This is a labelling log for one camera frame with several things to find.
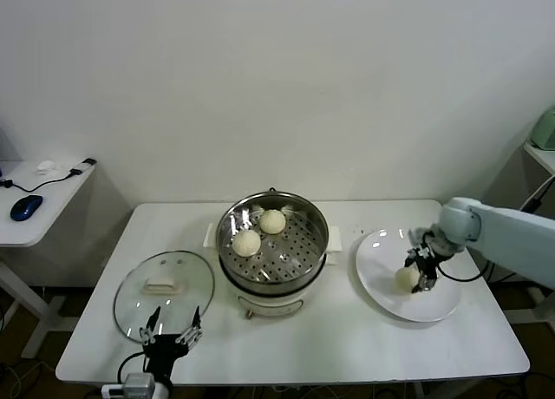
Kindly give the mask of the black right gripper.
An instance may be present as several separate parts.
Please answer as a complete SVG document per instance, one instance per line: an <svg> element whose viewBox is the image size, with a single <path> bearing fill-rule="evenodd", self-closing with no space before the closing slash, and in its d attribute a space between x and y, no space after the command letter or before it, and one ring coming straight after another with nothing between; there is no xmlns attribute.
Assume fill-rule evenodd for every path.
<svg viewBox="0 0 555 399"><path fill-rule="evenodd" d="M434 288L438 278L436 270L438 264L439 258L428 243L414 244L408 250L405 267L420 271L418 291L430 291Z"/></svg>

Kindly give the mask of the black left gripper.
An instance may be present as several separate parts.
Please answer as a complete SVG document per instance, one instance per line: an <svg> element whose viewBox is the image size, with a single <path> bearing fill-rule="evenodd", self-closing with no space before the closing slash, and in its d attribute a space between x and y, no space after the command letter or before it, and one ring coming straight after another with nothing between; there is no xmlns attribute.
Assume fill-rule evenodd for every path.
<svg viewBox="0 0 555 399"><path fill-rule="evenodd" d="M154 333L160 317L161 307L157 306L144 327L139 328L140 342L147 358L146 372L154 376L170 376L175 362L190 352L189 345L195 345L202 336L199 307L193 315L190 327L180 336L177 334Z"/></svg>

